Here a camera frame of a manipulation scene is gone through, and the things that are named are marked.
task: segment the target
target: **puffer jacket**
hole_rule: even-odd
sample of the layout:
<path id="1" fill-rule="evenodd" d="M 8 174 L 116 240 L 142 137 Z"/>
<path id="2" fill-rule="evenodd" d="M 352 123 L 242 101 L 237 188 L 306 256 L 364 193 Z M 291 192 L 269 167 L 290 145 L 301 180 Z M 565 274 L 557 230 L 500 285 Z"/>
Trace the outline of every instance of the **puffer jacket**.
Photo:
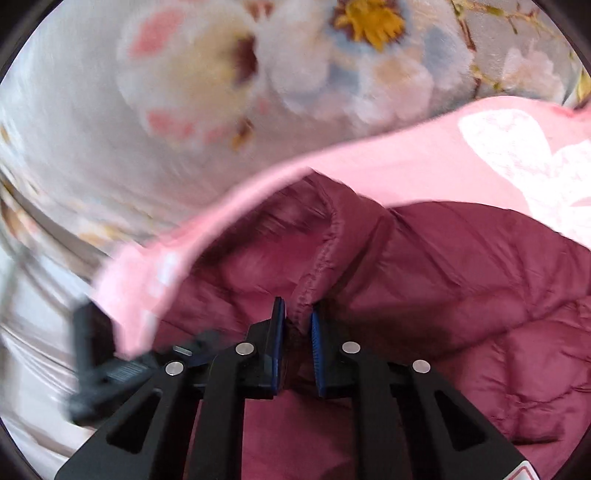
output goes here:
<path id="1" fill-rule="evenodd" d="M 199 257 L 163 348 L 241 338 L 288 299 L 291 388 L 247 402 L 243 478 L 352 479 L 352 415 L 308 393 L 312 305 L 390 361 L 430 361 L 551 479 L 591 421 L 591 252 L 511 210 L 384 208 L 319 174 L 272 195 Z"/>

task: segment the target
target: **black bracket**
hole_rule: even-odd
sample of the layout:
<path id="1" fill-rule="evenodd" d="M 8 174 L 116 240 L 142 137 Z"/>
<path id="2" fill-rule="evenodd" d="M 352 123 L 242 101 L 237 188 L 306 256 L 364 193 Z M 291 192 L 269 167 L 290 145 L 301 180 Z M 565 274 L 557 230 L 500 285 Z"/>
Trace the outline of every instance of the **black bracket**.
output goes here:
<path id="1" fill-rule="evenodd" d="M 505 480 L 525 462 L 428 362 L 409 367 L 384 361 L 347 341 L 320 311 L 311 319 L 318 392 L 352 399 L 357 478 Z M 122 392 L 134 393 L 56 479 L 240 480 L 245 399 L 270 400 L 281 389 L 283 300 L 275 299 L 271 318 L 252 325 L 244 342 L 214 358 L 215 342 L 194 341 L 127 364 L 112 358 L 105 318 L 96 309 L 88 312 L 94 320 L 87 314 L 79 318 L 86 328 L 77 327 L 77 341 L 86 348 L 77 401 L 98 398 L 100 407 L 88 410 L 105 412 L 113 405 L 109 394 L 120 401 Z M 97 362 L 103 362 L 100 368 L 93 367 Z M 137 364 L 147 367 L 140 374 L 113 374 L 138 370 Z M 105 377 L 126 381 L 115 388 L 102 383 Z"/>
<path id="2" fill-rule="evenodd" d="M 272 318 L 252 325 L 245 342 L 224 349 L 213 360 L 192 355 L 188 346 L 155 355 L 153 360 L 162 366 L 128 378 L 135 385 L 148 376 L 56 479 L 181 480 L 200 404 L 186 478 L 239 479 L 244 401 L 272 399 L 280 389 L 284 318 L 284 302 L 276 299 Z M 92 362 L 86 358 L 81 364 Z M 105 397 L 120 393 L 101 390 L 96 378 L 89 378 Z"/>
<path id="3" fill-rule="evenodd" d="M 504 480 L 525 458 L 431 365 L 382 360 L 312 315 L 316 384 L 351 398 L 360 480 Z"/>

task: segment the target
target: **pink flower petal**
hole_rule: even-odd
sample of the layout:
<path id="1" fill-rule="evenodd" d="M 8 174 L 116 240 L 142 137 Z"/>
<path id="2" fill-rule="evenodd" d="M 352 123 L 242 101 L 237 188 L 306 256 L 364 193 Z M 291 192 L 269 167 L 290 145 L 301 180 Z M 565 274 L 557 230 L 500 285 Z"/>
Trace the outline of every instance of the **pink flower petal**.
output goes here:
<path id="1" fill-rule="evenodd" d="M 183 22 L 183 12 L 178 8 L 161 10 L 142 23 L 139 36 L 132 44 L 133 59 L 160 52 Z"/>
<path id="2" fill-rule="evenodd" d="M 166 110 L 150 110 L 147 112 L 150 132 L 168 140 L 184 141 L 195 133 L 195 124 L 174 117 Z"/>

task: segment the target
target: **warning label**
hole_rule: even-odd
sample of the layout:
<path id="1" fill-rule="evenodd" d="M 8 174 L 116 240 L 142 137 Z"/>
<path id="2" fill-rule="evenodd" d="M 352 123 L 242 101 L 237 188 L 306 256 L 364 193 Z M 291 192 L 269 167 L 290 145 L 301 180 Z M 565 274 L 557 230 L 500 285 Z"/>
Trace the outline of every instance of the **warning label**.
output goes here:
<path id="1" fill-rule="evenodd" d="M 535 473 L 531 463 L 525 460 L 503 480 L 540 480 L 540 478 Z"/>

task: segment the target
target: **quilted fabric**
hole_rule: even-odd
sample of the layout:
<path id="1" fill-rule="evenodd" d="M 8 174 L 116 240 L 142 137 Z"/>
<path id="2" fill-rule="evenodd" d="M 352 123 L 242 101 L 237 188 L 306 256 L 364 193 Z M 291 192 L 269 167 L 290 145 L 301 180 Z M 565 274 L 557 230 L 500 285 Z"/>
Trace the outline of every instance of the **quilted fabric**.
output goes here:
<path id="1" fill-rule="evenodd" d="M 363 347 L 432 362 L 550 479 L 591 420 L 590 273 L 585 247 L 517 212 L 386 209 L 313 174 L 206 250 L 155 346 L 210 328 L 240 338 L 287 298 L 291 389 L 248 403 L 245 478 L 352 478 L 350 411 L 310 394 L 309 315 L 326 299 Z"/>

